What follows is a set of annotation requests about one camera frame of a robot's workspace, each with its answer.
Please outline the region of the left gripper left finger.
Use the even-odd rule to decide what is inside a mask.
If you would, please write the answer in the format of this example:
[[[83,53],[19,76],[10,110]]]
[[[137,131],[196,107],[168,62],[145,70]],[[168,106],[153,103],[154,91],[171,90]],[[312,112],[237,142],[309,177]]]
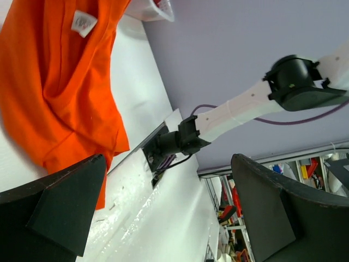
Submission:
[[[103,155],[1,192],[1,261],[83,256],[103,185]]]

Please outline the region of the orange t-shirt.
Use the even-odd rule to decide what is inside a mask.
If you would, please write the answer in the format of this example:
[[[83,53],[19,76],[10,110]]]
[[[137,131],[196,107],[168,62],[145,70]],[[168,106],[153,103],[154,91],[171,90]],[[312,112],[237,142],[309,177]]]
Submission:
[[[111,91],[111,54],[128,1],[13,1],[1,30],[5,129],[49,174],[129,149]]]

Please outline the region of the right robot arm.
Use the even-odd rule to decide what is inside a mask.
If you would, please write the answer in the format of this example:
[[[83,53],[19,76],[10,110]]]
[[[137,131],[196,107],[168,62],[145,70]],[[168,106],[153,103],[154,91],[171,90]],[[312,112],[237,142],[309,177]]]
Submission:
[[[183,120],[177,131],[158,135],[162,156],[190,156],[229,130],[279,111],[303,111],[348,104],[348,43],[310,60],[289,55],[273,64],[253,87],[207,112]]]

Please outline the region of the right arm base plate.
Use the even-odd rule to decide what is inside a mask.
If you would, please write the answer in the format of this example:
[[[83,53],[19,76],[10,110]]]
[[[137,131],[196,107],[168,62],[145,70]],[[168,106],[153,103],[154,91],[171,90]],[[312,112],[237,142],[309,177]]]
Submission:
[[[152,173],[152,186],[161,180],[164,172],[189,160],[201,148],[200,132],[195,126],[195,117],[189,117],[170,131],[162,126],[142,147]]]

